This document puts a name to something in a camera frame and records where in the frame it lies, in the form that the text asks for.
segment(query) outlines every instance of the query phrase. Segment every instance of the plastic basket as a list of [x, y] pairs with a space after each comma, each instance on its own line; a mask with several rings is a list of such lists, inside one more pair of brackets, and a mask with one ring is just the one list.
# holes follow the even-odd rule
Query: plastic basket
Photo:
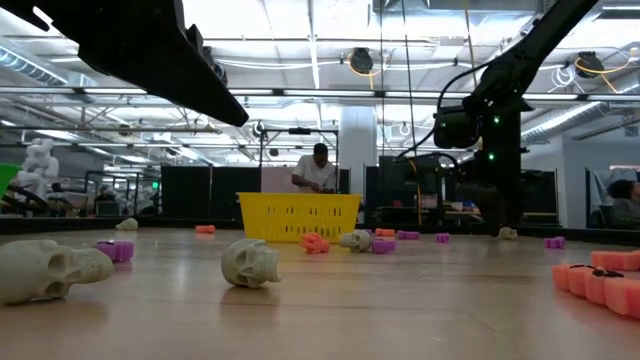
[[247, 237], [298, 242], [317, 232], [332, 243], [353, 232], [359, 195], [238, 193]]
[[20, 171], [20, 167], [17, 165], [0, 163], [0, 198], [2, 198], [4, 192], [7, 191], [7, 186], [9, 186], [11, 180], [16, 177], [18, 171]]

